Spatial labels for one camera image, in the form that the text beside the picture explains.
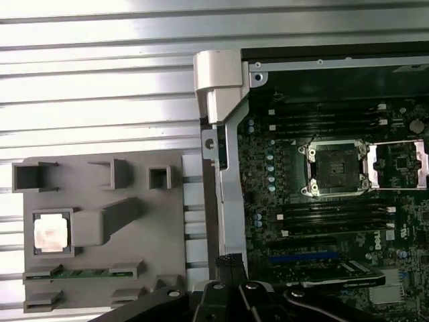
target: chip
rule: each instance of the chip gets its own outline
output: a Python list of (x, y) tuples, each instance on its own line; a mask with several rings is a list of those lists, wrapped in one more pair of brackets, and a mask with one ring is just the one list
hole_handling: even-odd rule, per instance
[(62, 214), (41, 214), (34, 221), (35, 248), (43, 253), (62, 252), (67, 245), (67, 219)]
[(422, 211), (422, 220), (429, 221), (429, 211)]
[(316, 179), (319, 189), (337, 192), (360, 187), (359, 155), (353, 144), (323, 146), (316, 153)]
[(398, 159), (396, 159), (396, 168), (398, 170), (408, 169), (407, 158), (398, 158)]
[(420, 256), (420, 263), (422, 263), (422, 264), (429, 263), (429, 255), (421, 255)]

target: capacitor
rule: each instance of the capacitor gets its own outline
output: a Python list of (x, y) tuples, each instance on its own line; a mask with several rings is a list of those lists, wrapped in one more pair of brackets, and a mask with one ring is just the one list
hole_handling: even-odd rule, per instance
[(403, 260), (404, 258), (407, 258), (408, 253), (405, 250), (397, 250), (396, 255)]
[(410, 131), (414, 132), (415, 134), (420, 134), (424, 130), (424, 123), (420, 121), (419, 119), (413, 119), (410, 123)]

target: heatsink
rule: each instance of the heatsink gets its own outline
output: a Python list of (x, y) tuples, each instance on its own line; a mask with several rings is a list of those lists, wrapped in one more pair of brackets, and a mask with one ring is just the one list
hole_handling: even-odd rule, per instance
[(400, 270), (391, 268), (381, 270), (386, 278), (383, 286), (372, 287), (369, 289), (369, 298), (375, 305), (399, 303), (404, 301), (404, 286), (400, 276)]

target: screw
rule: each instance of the screw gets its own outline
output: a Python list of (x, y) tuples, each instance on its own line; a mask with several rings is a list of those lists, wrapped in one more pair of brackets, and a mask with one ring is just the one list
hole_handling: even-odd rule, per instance
[(213, 139), (207, 139), (205, 141), (205, 146), (206, 148), (208, 148), (209, 150), (213, 149), (215, 147), (215, 142), (213, 141)]
[(291, 292), (291, 294), (292, 294), (293, 297), (304, 297), (304, 295), (306, 293), (302, 292), (301, 290), (293, 290)]
[(179, 295), (180, 295), (180, 292), (178, 292), (177, 290), (172, 290), (168, 292), (169, 297), (178, 297)]
[(249, 290), (255, 290), (257, 287), (258, 287), (258, 285), (256, 283), (250, 282), (250, 283), (246, 284), (246, 288)]

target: pcie slot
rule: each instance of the pcie slot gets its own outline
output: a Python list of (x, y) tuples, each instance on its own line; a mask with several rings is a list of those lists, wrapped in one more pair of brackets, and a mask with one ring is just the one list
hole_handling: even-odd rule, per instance
[(309, 238), (294, 238), (280, 239), (269, 241), (268, 248), (271, 250), (286, 250), (296, 248), (316, 248), (321, 246), (335, 246), (336, 238), (331, 236), (309, 237)]

